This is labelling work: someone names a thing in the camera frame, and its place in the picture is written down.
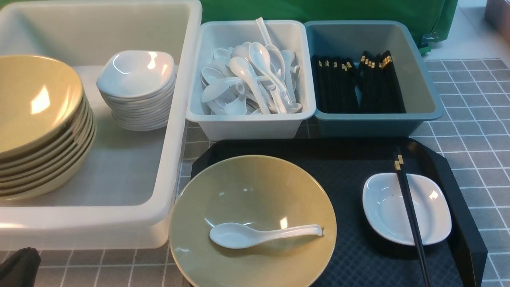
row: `stack of yellow bowls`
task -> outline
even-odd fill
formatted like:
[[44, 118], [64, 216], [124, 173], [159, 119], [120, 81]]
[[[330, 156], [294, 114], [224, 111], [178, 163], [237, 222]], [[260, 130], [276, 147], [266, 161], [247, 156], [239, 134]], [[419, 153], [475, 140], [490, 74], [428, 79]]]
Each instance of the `stack of yellow bowls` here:
[[41, 56], [0, 57], [0, 201], [63, 185], [95, 135], [94, 114], [70, 66]]

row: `stack of white dishes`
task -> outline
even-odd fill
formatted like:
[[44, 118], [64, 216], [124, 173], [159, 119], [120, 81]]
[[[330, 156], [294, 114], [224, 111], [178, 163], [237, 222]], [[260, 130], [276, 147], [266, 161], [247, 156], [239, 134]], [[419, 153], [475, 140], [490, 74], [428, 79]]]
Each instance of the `stack of white dishes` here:
[[95, 139], [81, 80], [41, 56], [4, 56], [0, 66], [0, 201], [51, 192], [79, 170]]
[[97, 88], [120, 127], [150, 131], [168, 123], [176, 75], [167, 53], [124, 51], [105, 65]]

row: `plastic container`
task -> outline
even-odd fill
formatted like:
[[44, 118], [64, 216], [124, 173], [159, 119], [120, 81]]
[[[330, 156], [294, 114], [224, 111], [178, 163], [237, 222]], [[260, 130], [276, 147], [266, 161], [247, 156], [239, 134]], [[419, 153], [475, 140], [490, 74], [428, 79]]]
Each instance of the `plastic container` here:
[[[198, 0], [38, 1], [0, 11], [0, 55], [45, 55], [72, 66], [97, 120], [94, 146], [70, 181], [0, 204], [0, 250], [154, 248], [167, 241], [201, 13]], [[96, 79], [125, 50], [167, 52], [179, 65], [165, 129], [125, 131], [101, 98]]]
[[351, 57], [391, 52], [405, 114], [328, 114], [317, 110], [325, 137], [409, 136], [439, 118], [443, 104], [407, 28], [393, 21], [311, 21], [304, 24], [310, 55]]
[[201, 26], [195, 56], [193, 79], [186, 118], [198, 123], [210, 140], [293, 138], [301, 122], [316, 110], [310, 53], [304, 25], [291, 20], [266, 21], [273, 44], [280, 50], [296, 53], [293, 65], [299, 65], [296, 98], [303, 105], [301, 113], [271, 115], [210, 115], [211, 110], [201, 102], [203, 92], [200, 72], [213, 60], [213, 51], [244, 42], [264, 43], [253, 21], [208, 22]]

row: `black chopsticks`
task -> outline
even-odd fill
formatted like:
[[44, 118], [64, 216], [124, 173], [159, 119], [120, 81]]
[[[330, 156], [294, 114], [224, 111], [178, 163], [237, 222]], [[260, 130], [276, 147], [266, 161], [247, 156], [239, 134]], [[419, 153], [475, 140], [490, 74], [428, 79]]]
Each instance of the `black chopsticks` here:
[[415, 246], [418, 250], [418, 258], [420, 260], [421, 273], [423, 275], [423, 280], [425, 281], [425, 287], [431, 287], [432, 282], [428, 272], [427, 261], [425, 259], [425, 251], [423, 249], [420, 229], [418, 227], [418, 220], [416, 219], [416, 213], [413, 206], [413, 198], [409, 189], [407, 173], [405, 172], [405, 164], [400, 152], [400, 148], [397, 148], [397, 151], [393, 154], [393, 157], [395, 172], [397, 173], [398, 183], [400, 184], [400, 190], [404, 199], [405, 210], [407, 211], [407, 218], [409, 219]]
[[390, 51], [351, 58], [312, 57], [317, 109], [325, 113], [406, 113]]

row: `black object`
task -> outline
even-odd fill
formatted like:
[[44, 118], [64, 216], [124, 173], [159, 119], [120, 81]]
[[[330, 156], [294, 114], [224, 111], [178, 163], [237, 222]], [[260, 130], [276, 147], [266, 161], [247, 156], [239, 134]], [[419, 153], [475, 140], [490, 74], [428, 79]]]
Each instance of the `black object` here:
[[33, 287], [41, 263], [39, 252], [23, 248], [0, 265], [0, 287]]
[[398, 84], [397, 72], [393, 64], [393, 58], [391, 57], [390, 51], [386, 51], [383, 55], [382, 69], [386, 71], [387, 81], [390, 85], [390, 91], [394, 97], [394, 100], [398, 104], [398, 112], [405, 113], [404, 100], [402, 98], [402, 91]]
[[364, 182], [394, 172], [392, 153], [401, 147], [407, 171], [441, 187], [452, 216], [447, 240], [425, 247], [435, 287], [480, 287], [487, 248], [447, 160], [409, 138], [224, 140], [193, 164], [191, 177], [221, 160], [247, 154], [275, 156], [309, 172], [325, 189], [337, 217], [332, 258], [313, 286], [423, 286], [414, 247], [392, 243], [368, 224], [362, 207]]
[[416, 212], [413, 204], [413, 197], [409, 189], [409, 182], [407, 181], [407, 173], [405, 172], [404, 160], [400, 152], [400, 148], [397, 147], [397, 152], [393, 153], [393, 159], [395, 164], [395, 172], [398, 178], [398, 184], [402, 197], [404, 199], [405, 211], [407, 212], [407, 219], [411, 226], [411, 233], [413, 234], [413, 240], [418, 251], [418, 261], [420, 262], [421, 273], [423, 275], [423, 281], [425, 287], [431, 287], [430, 275], [428, 272], [427, 259], [425, 257], [425, 251], [423, 250], [423, 242], [421, 240], [420, 228], [418, 226], [418, 219], [416, 218]]
[[[373, 57], [364, 51], [358, 67], [352, 59], [312, 57], [317, 108], [325, 113], [405, 113], [389, 51]], [[355, 87], [361, 101], [358, 103]]]

